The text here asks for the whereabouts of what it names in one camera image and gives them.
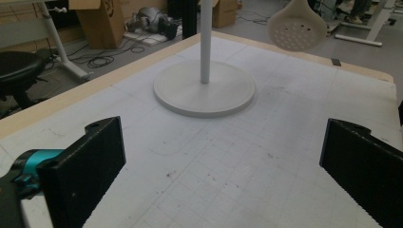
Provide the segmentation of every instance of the white table surface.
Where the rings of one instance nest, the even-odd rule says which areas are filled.
[[[199,58],[200,44],[0,140],[0,176],[33,148],[66,148],[87,124],[121,116],[127,163],[85,227],[378,227],[319,166],[328,118],[402,149],[395,85],[286,54],[212,39],[212,57],[251,74],[240,113],[193,119],[163,108],[153,82]],[[31,227],[51,227],[43,197]]]

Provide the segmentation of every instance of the cardboard box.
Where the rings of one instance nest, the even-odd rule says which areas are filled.
[[[213,27],[221,28],[234,24],[238,0],[213,0]]]
[[[125,33],[125,21],[119,0],[68,0],[76,10],[89,46],[95,49],[117,48]]]

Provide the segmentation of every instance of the black stool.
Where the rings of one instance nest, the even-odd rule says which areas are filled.
[[[12,95],[22,109],[35,105],[26,91],[45,70],[45,60],[22,51],[0,52],[0,96]]]

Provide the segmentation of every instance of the floor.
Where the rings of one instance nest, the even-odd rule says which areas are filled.
[[[285,4],[285,0],[243,0],[242,9],[238,10],[235,24],[224,28],[213,28],[213,30],[271,44],[264,21],[267,17],[282,9]],[[403,63],[403,54],[401,53],[403,50],[401,40],[401,37],[403,37],[403,20],[400,19],[402,17],[403,14],[394,14],[392,18],[397,19],[395,25],[386,25],[379,32],[376,40],[383,42],[382,47],[338,40],[335,38],[336,33],[361,38],[365,38],[368,34],[367,30],[359,28],[339,27],[326,38],[325,42],[307,52],[325,58],[337,58],[342,63],[368,67],[391,74],[397,86],[397,100],[400,102],[403,100],[403,77],[401,74],[401,63]],[[65,44],[65,48],[70,59],[82,57],[75,63],[83,70],[90,72],[90,79],[94,79],[113,69],[179,42],[181,39],[182,37],[179,35],[172,41],[167,41],[154,47],[123,40],[120,49],[107,51],[90,49],[86,46],[86,40],[80,40]],[[101,52],[103,56],[114,56],[107,59],[97,59],[94,62],[95,68],[88,66],[88,63],[83,63],[88,60],[83,57],[88,55],[92,55],[92,57],[100,56]],[[98,67],[111,60],[113,60],[111,63]],[[31,98],[53,97],[83,83],[81,80],[75,79],[69,72],[57,67],[57,64],[53,67],[49,65],[48,68],[49,70],[41,76],[47,82],[39,82],[30,89],[29,96]],[[0,110],[8,108],[10,105],[13,105],[12,99],[0,102]]]

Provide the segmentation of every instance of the white pole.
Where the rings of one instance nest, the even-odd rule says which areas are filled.
[[[211,26],[213,1],[201,1],[201,83],[208,84],[210,78]]]

